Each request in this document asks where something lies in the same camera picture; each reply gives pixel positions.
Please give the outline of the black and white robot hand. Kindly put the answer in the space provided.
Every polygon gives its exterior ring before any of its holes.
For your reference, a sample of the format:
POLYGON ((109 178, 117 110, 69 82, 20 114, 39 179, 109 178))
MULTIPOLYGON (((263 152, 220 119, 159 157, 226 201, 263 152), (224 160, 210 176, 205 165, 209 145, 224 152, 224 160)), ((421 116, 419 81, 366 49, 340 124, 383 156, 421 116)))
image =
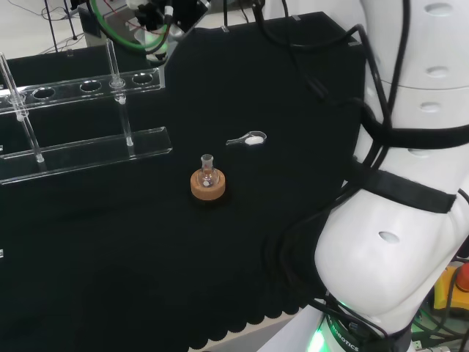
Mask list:
POLYGON ((140 28, 135 37, 148 45, 147 61, 159 65, 166 61, 169 44, 181 41, 209 12, 210 1, 127 1, 140 28))

